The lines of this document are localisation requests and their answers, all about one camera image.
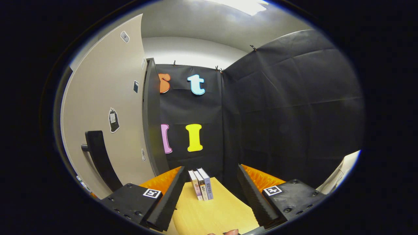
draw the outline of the hand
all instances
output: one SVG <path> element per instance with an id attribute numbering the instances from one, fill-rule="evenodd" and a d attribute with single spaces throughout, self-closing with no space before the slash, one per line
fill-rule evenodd
<path id="1" fill-rule="evenodd" d="M 225 235 L 238 235 L 238 229 L 231 230 L 231 231 L 229 231 L 229 232 L 225 233 Z"/>

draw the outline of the book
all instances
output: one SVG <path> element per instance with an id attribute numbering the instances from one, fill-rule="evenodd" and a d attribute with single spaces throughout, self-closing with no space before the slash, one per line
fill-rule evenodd
<path id="1" fill-rule="evenodd" d="M 190 182 L 193 185 L 194 190 L 196 191 L 197 199 L 203 200 L 202 193 L 200 192 L 199 182 L 197 181 L 196 175 L 194 174 L 193 171 L 189 171 L 189 176 L 190 176 Z"/>
<path id="2" fill-rule="evenodd" d="M 206 192 L 208 194 L 208 199 L 209 200 L 213 199 L 213 192 L 212 192 L 212 185 L 210 183 L 210 177 L 208 176 L 208 174 L 206 174 L 206 172 L 203 170 L 203 168 L 199 168 L 199 169 L 197 169 L 197 171 L 199 172 L 199 174 L 202 176 L 203 180 L 205 181 Z"/>
<path id="3" fill-rule="evenodd" d="M 197 181 L 199 182 L 199 186 L 200 186 L 200 191 L 202 192 L 202 197 L 204 201 L 209 200 L 208 198 L 208 194 L 206 192 L 206 185 L 205 185 L 205 180 L 202 178 L 202 176 L 199 174 L 198 171 L 193 171 L 194 174 L 196 175 Z"/>

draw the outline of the ceiling light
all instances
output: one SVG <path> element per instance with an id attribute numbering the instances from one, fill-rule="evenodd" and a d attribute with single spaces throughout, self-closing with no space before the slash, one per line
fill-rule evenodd
<path id="1" fill-rule="evenodd" d="M 205 0 L 208 2 L 219 3 L 225 6 L 229 6 L 240 10 L 248 15 L 255 15 L 257 12 L 266 10 L 260 4 L 268 5 L 267 2 L 262 0 Z"/>

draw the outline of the black backdrop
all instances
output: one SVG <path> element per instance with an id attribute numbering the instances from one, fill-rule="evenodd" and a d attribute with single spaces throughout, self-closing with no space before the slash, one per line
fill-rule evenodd
<path id="1" fill-rule="evenodd" d="M 170 89 L 160 94 L 161 124 L 168 124 L 167 138 L 171 153 L 166 154 L 168 166 L 185 166 L 188 170 L 203 167 L 207 174 L 222 182 L 223 132 L 221 74 L 214 69 L 172 64 L 157 64 L 157 72 L 169 74 Z M 191 92 L 187 78 L 198 74 L 204 79 L 203 95 Z M 189 132 L 186 126 L 200 124 L 203 149 L 188 152 Z"/>
<path id="2" fill-rule="evenodd" d="M 357 76 L 318 31 L 275 39 L 233 63 L 222 78 L 224 185 L 236 194 L 238 163 L 317 188 L 344 156 L 361 149 Z"/>

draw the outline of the wooden table surface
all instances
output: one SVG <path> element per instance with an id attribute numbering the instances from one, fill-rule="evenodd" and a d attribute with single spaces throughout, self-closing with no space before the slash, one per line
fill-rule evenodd
<path id="1" fill-rule="evenodd" d="M 213 199 L 199 201 L 191 182 L 183 186 L 166 235 L 240 234 L 259 227 L 249 206 L 237 199 L 216 178 L 211 178 Z"/>

